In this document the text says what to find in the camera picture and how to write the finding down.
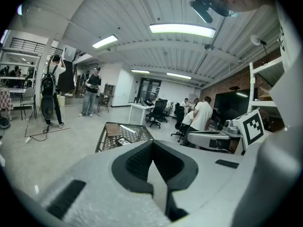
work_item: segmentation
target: metal railing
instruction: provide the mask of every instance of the metal railing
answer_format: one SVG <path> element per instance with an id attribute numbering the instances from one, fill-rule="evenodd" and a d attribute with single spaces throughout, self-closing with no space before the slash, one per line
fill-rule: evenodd
<path id="1" fill-rule="evenodd" d="M 42 53 L 45 49 L 45 44 L 41 44 L 41 43 L 37 43 L 34 41 L 29 41 L 29 40 L 23 40 L 23 39 L 19 39 L 19 38 L 13 38 L 13 40 L 10 44 L 10 47 Z M 61 49 L 51 47 L 49 49 L 48 54 L 49 55 L 54 55 L 54 54 L 62 55 L 62 52 L 63 52 L 63 50 L 61 50 Z"/>
<path id="2" fill-rule="evenodd" d="M 81 56 L 85 55 L 86 53 L 83 51 L 77 51 L 74 57 L 74 61 L 80 58 Z"/>

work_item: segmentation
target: black pants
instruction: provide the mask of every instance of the black pants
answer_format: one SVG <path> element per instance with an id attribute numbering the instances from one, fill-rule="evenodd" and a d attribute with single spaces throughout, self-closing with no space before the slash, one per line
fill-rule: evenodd
<path id="1" fill-rule="evenodd" d="M 189 126 L 189 128 L 186 131 L 186 135 L 185 135 L 185 138 L 184 138 L 184 141 L 183 141 L 184 146 L 188 146 L 188 147 L 191 147 L 191 148 L 193 148 L 195 146 L 195 145 L 191 144 L 190 142 L 188 142 L 188 140 L 187 140 L 188 133 L 195 132 L 195 131 L 198 131 L 198 130 Z"/>
<path id="2" fill-rule="evenodd" d="M 56 111 L 58 123 L 62 124 L 62 121 L 61 121 L 61 111 L 60 111 L 60 106 L 59 106 L 59 103 L 58 103 L 58 98 L 57 98 L 57 94 L 56 93 L 53 95 L 53 101 L 54 101 L 54 106 L 55 106 L 55 111 Z M 45 122 L 48 125 L 51 124 L 51 121 L 48 120 L 48 119 L 46 119 Z"/>

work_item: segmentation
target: concrete floor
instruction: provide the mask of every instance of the concrete floor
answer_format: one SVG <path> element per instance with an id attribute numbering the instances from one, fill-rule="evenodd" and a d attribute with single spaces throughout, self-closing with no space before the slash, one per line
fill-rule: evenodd
<path id="1" fill-rule="evenodd" d="M 47 134 L 45 141 L 31 140 L 21 148 L 8 151 L 0 149 L 0 154 L 5 159 L 5 173 L 14 187 L 27 193 L 33 199 L 37 199 L 39 193 L 43 192 L 67 168 L 87 155 L 95 154 L 98 139 L 106 122 L 128 122 L 130 107 L 110 108 L 109 113 L 101 107 L 98 113 L 97 105 L 95 105 L 94 112 L 97 112 L 100 117 L 93 113 L 92 118 L 78 117 L 81 107 L 81 104 L 76 104 L 62 108 L 62 121 L 65 123 L 66 130 Z M 32 115 L 29 122 L 31 113 L 31 108 L 27 108 L 26 119 L 22 121 L 20 109 L 17 108 L 12 112 L 11 127 L 5 130 L 2 148 L 22 146 L 26 139 L 26 128 L 27 136 L 40 134 L 46 129 L 40 113 L 37 119 L 34 119 Z M 140 116 L 141 111 L 133 109 L 131 124 L 139 124 Z M 168 118 L 168 121 L 161 124 L 161 129 L 156 125 L 150 128 L 145 122 L 144 125 L 155 139 L 177 143 L 178 137 L 170 136 L 171 133 L 176 132 L 174 127 L 176 120 Z M 59 130 L 56 117 L 52 122 L 51 131 Z M 35 138 L 43 140 L 45 135 L 35 136 Z"/>

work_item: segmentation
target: large screen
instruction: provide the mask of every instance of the large screen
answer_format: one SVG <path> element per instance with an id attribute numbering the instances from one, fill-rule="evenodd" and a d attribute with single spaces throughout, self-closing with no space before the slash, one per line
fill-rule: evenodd
<path id="1" fill-rule="evenodd" d="M 258 89 L 255 88 L 254 99 L 257 97 Z M 218 117 L 221 119 L 221 123 L 245 114 L 247 112 L 249 99 L 249 89 L 217 94 L 214 102 L 214 108 L 218 111 L 217 113 Z"/>

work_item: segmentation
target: white t-shirt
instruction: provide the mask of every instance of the white t-shirt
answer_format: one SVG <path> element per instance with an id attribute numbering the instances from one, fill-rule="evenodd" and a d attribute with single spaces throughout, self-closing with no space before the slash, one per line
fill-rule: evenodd
<path id="1" fill-rule="evenodd" d="M 49 65 L 49 72 L 50 72 L 50 73 L 53 72 L 53 70 L 55 69 L 55 66 L 56 66 L 56 65 L 57 65 L 57 64 L 51 62 L 51 64 Z M 54 73 L 54 76 L 55 76 L 55 78 L 56 78 L 56 86 L 58 85 L 59 75 L 60 75 L 61 73 L 64 73 L 65 71 L 66 71 L 66 68 L 61 67 L 61 64 L 59 63 L 59 65 L 58 65 L 58 67 L 57 67 L 57 69 L 56 69 L 56 71 L 55 71 L 55 73 Z M 45 68 L 45 70 L 44 70 L 44 74 L 46 74 L 46 73 L 47 73 L 47 66 L 46 66 L 46 68 Z"/>
<path id="2" fill-rule="evenodd" d="M 198 131 L 204 131 L 206 122 L 212 116 L 213 110 L 208 102 L 199 102 L 195 109 L 198 110 L 198 114 L 190 127 Z"/>
<path id="3" fill-rule="evenodd" d="M 180 104 L 180 106 L 182 106 L 182 107 L 186 107 L 186 106 L 189 106 L 189 104 L 188 104 L 188 102 L 182 102 L 181 104 Z"/>
<path id="4" fill-rule="evenodd" d="M 182 123 L 190 125 L 193 119 L 194 119 L 194 111 L 191 111 L 184 117 Z"/>

